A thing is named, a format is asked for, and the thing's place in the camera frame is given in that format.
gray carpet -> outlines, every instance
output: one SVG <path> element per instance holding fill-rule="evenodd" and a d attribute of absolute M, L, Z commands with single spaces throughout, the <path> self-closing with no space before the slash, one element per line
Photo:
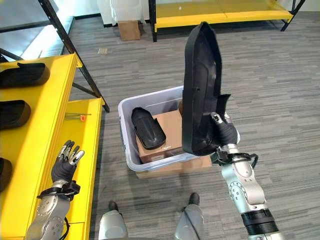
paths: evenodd
<path fill-rule="evenodd" d="M 301 12 L 286 32 L 281 21 L 216 24 L 222 55 L 222 92 L 241 134 L 240 149 L 257 153 L 256 178 L 279 228 L 291 240 L 320 239 L 320 20 Z M 70 37 L 107 100 L 97 162 L 90 239 L 109 200 L 118 203 L 130 237 L 172 239 L 181 208 L 200 195 L 203 239 L 240 240 L 247 233 L 228 196 L 220 167 L 139 180 L 121 144 L 118 103 L 183 84 L 190 27 L 163 29 L 153 43 L 149 25 L 141 40 L 122 42 L 117 27 L 100 17 L 76 20 Z M 108 48 L 107 54 L 98 54 Z M 75 82 L 85 84 L 78 72 Z M 71 98 L 91 96 L 75 88 Z"/>

white plastic bin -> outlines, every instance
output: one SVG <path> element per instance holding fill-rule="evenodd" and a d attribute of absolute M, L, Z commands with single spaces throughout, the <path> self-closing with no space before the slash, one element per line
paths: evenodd
<path fill-rule="evenodd" d="M 155 170 L 170 164 L 197 158 L 195 155 L 183 153 L 143 164 L 139 158 L 136 134 L 131 122 L 131 113 L 136 107 L 142 107 L 148 110 L 151 115 L 177 110 L 179 102 L 182 100 L 182 90 L 183 86 L 178 86 L 140 96 L 129 97 L 119 103 L 118 112 L 120 116 L 123 148 L 125 151 L 126 164 L 131 170 L 136 172 Z"/>

yellow metal shelf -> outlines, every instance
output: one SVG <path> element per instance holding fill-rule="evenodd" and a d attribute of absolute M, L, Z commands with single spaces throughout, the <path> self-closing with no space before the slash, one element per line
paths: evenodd
<path fill-rule="evenodd" d="M 275 0 L 202 0 L 156 4 L 155 31 L 159 28 L 209 24 L 287 20 L 293 15 Z"/>
<path fill-rule="evenodd" d="M 31 107 L 27 123 L 0 131 L 1 157 L 11 161 L 10 184 L 1 193 L 1 237 L 23 237 L 26 234 L 36 196 L 44 188 L 41 181 L 57 146 L 67 102 L 81 63 L 76 54 L 39 58 L 20 63 L 45 63 L 50 69 L 48 81 L 40 86 L 0 90 L 0 101 L 24 100 Z M 16 68 L 17 62 L 0 64 L 0 72 Z"/>
<path fill-rule="evenodd" d="M 89 239 L 89 228 L 91 218 L 92 199 L 94 193 L 96 163 L 98 154 L 98 144 L 100 135 L 100 123 L 102 115 L 102 106 L 104 101 L 102 98 L 70 101 L 67 104 L 67 113 L 90 114 L 86 116 L 85 121 L 80 119 L 65 118 L 62 124 L 61 132 L 57 141 L 55 153 L 60 151 L 61 146 L 67 140 L 75 141 L 80 149 L 85 151 L 81 158 L 73 179 L 80 185 L 80 193 L 74 196 L 70 204 L 67 219 L 74 228 L 74 224 L 82 223 L 83 230 L 70 231 L 68 239 L 87 240 Z M 50 161 L 51 170 L 55 157 Z M 46 180 L 46 188 L 52 185 L 51 178 Z"/>

brown cardboard box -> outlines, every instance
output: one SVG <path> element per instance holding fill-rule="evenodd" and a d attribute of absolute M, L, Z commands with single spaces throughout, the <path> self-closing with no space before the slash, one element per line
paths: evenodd
<path fill-rule="evenodd" d="M 185 174 L 211 169 L 212 163 L 210 156 L 201 156 L 189 161 L 177 162 L 156 170 L 136 171 L 135 174 L 139 179 L 163 177 L 173 174 Z"/>
<path fill-rule="evenodd" d="M 152 117 L 158 120 L 166 139 L 162 146 L 153 150 L 147 150 L 136 136 L 139 157 L 144 164 L 183 153 L 182 117 L 180 112 L 178 110 L 169 111 Z"/>
<path fill-rule="evenodd" d="M 119 21 L 118 27 L 122 41 L 140 40 L 138 21 Z"/>

white plastic bag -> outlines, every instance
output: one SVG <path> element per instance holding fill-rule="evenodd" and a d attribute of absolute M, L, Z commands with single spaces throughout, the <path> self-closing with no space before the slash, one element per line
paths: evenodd
<path fill-rule="evenodd" d="M 141 0 L 110 0 L 112 25 L 119 21 L 145 23 Z"/>

